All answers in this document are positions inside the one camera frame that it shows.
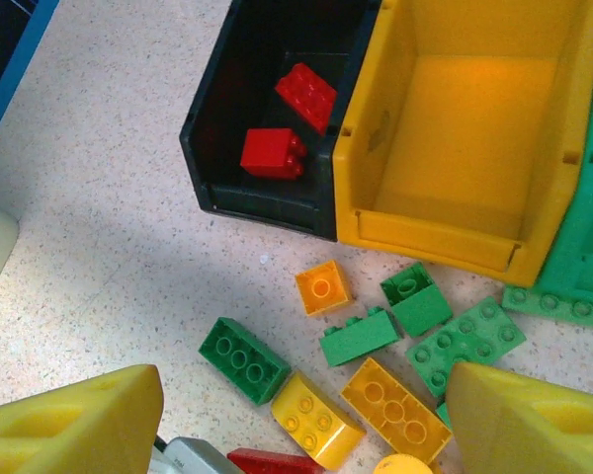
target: black storage bin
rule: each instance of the black storage bin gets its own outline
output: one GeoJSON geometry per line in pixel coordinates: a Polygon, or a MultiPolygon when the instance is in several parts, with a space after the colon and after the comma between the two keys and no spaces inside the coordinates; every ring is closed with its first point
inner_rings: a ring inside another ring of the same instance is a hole
{"type": "Polygon", "coordinates": [[[336,239],[332,151],[381,0],[234,0],[180,141],[203,210],[336,239]],[[303,62],[337,91],[324,135],[275,92],[303,62]],[[249,128],[291,128],[307,147],[298,180],[240,166],[249,128]]]}

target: speckled floor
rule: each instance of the speckled floor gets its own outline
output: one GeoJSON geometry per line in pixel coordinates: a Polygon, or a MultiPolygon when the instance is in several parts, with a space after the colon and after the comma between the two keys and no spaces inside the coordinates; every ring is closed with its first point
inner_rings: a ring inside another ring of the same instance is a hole
{"type": "MultiPolygon", "coordinates": [[[[410,261],[202,213],[178,143],[227,0],[62,0],[0,125],[0,206],[21,235],[0,277],[0,404],[138,362],[160,369],[164,438],[297,453],[197,353],[218,316],[241,321],[336,400],[359,365],[329,369],[318,338],[384,304],[378,283],[410,261]],[[303,315],[293,276],[331,258],[357,302],[303,315]]],[[[455,314],[501,283],[428,266],[455,314]]],[[[593,393],[593,331],[521,315],[528,341],[498,363],[593,393]]],[[[403,359],[377,354],[432,400],[403,359]]],[[[369,435],[341,472],[371,473],[369,435]]],[[[463,472],[456,444],[440,456],[463,472]]]]}

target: yellow lego brick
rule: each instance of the yellow lego brick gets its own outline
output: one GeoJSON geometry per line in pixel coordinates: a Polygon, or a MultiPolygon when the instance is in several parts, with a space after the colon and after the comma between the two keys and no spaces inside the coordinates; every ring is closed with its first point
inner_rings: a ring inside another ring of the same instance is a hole
{"type": "Polygon", "coordinates": [[[434,474],[434,471],[416,457],[392,454],[378,463],[374,474],[434,474]]]}
{"type": "Polygon", "coordinates": [[[343,269],[334,260],[295,276],[305,314],[319,316],[352,302],[349,283],[343,269]]]}
{"type": "Polygon", "coordinates": [[[393,449],[427,464],[452,436],[433,412],[370,357],[341,395],[393,449]]]}
{"type": "Polygon", "coordinates": [[[0,474],[144,474],[163,408],[135,365],[0,407],[0,474]]]}
{"type": "Polygon", "coordinates": [[[469,362],[448,413],[466,474],[593,474],[593,395],[469,362]]]}
{"type": "Polygon", "coordinates": [[[366,433],[299,371],[277,395],[271,411],[298,445],[330,471],[340,468],[366,433]]]}

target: green lego baseplate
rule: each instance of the green lego baseplate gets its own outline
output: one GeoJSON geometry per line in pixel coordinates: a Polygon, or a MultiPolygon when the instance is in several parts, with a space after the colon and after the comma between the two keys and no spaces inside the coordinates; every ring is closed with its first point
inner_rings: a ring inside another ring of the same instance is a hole
{"type": "Polygon", "coordinates": [[[442,403],[439,407],[435,409],[435,413],[439,418],[442,419],[444,425],[448,427],[450,431],[453,430],[453,426],[451,425],[451,417],[448,416],[448,410],[446,408],[446,402],[442,403]]]}
{"type": "Polygon", "coordinates": [[[430,392],[441,397],[455,362],[491,364],[525,342],[525,335],[487,297],[459,318],[406,351],[406,357],[430,392]]]}
{"type": "Polygon", "coordinates": [[[380,283],[393,316],[411,338],[453,316],[446,298],[421,263],[380,283]]]}
{"type": "Polygon", "coordinates": [[[256,405],[275,396],[291,369],[237,321],[218,318],[200,354],[256,405]]]}
{"type": "Polygon", "coordinates": [[[536,289],[506,286],[501,306],[521,313],[593,327],[593,304],[536,289]]]}
{"type": "Polygon", "coordinates": [[[330,367],[342,365],[360,356],[393,344],[400,339],[388,313],[376,306],[367,311],[367,318],[351,318],[344,328],[325,330],[320,339],[330,367]]]}

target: red lego brick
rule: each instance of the red lego brick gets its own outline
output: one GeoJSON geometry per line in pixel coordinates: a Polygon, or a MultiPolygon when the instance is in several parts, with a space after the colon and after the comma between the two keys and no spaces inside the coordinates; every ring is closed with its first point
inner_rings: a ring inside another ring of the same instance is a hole
{"type": "Polygon", "coordinates": [[[329,123],[336,91],[300,62],[275,87],[279,95],[321,135],[329,123]]]}
{"type": "Polygon", "coordinates": [[[305,145],[289,128],[251,128],[240,164],[259,178],[295,180],[303,174],[300,160],[306,154],[305,145]]]}
{"type": "Polygon", "coordinates": [[[322,474],[311,458],[239,447],[226,454],[246,474],[322,474]]]}

